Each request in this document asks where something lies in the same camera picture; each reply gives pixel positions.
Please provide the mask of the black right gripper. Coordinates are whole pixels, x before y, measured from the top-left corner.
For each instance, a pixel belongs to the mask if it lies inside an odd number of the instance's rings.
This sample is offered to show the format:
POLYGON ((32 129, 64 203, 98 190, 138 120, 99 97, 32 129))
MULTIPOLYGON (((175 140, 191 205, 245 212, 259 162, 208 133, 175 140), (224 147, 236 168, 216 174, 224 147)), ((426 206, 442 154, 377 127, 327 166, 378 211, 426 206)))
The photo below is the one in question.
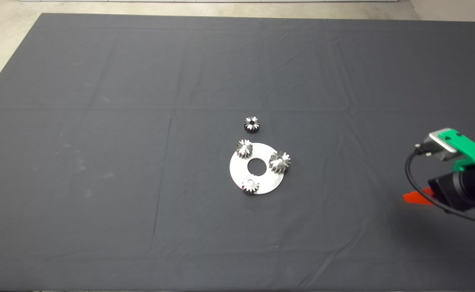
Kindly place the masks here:
MULTIPOLYGON (((452 172, 428 180, 430 187, 422 191, 431 198, 457 211, 467 211, 475 208, 475 171, 452 172)), ((406 203, 433 206, 418 191, 406 193, 403 196, 406 203)))

